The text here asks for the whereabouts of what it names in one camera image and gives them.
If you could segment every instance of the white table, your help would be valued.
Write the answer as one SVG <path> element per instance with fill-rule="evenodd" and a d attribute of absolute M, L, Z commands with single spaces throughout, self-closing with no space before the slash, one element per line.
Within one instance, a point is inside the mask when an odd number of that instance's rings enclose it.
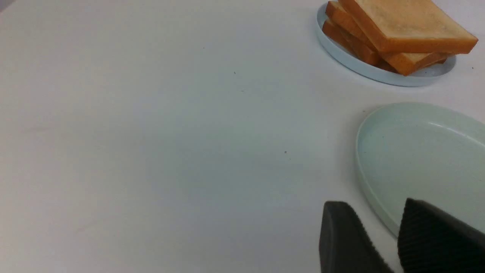
<path fill-rule="evenodd" d="M 354 178 L 376 107 L 485 122 L 485 48 L 424 88 L 318 43 L 321 0 L 17 0 L 0 14 L 0 272 L 319 272 L 327 200 L 397 272 Z M 485 38 L 481 0 L 439 5 Z"/>

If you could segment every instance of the stack of bread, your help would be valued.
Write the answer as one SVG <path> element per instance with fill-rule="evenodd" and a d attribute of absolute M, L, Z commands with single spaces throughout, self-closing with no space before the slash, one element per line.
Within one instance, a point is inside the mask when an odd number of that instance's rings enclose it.
<path fill-rule="evenodd" d="M 339 0 L 323 32 L 361 61 L 407 76 L 478 42 L 431 0 Z"/>

